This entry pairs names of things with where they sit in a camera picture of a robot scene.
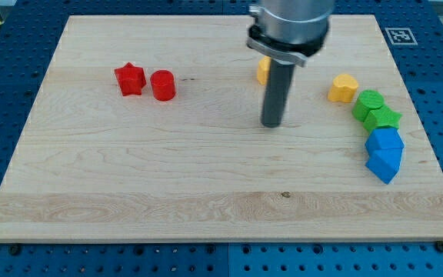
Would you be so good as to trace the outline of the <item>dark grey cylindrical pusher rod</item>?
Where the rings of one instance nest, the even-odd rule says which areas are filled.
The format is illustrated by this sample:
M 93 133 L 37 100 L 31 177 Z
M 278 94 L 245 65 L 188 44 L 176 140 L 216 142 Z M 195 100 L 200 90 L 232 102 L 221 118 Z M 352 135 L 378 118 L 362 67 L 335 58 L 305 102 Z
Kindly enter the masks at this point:
M 261 124 L 268 128 L 280 126 L 288 99 L 295 65 L 271 59 L 268 81 L 261 110 Z

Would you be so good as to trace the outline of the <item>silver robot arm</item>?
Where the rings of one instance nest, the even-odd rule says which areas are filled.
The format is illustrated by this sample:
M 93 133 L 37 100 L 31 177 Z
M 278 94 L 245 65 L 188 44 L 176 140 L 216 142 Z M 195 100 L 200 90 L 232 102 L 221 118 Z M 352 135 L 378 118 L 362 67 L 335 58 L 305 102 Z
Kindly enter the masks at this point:
M 261 124 L 280 126 L 296 66 L 323 47 L 334 0 L 260 0 L 248 9 L 254 23 L 246 45 L 269 57 Z

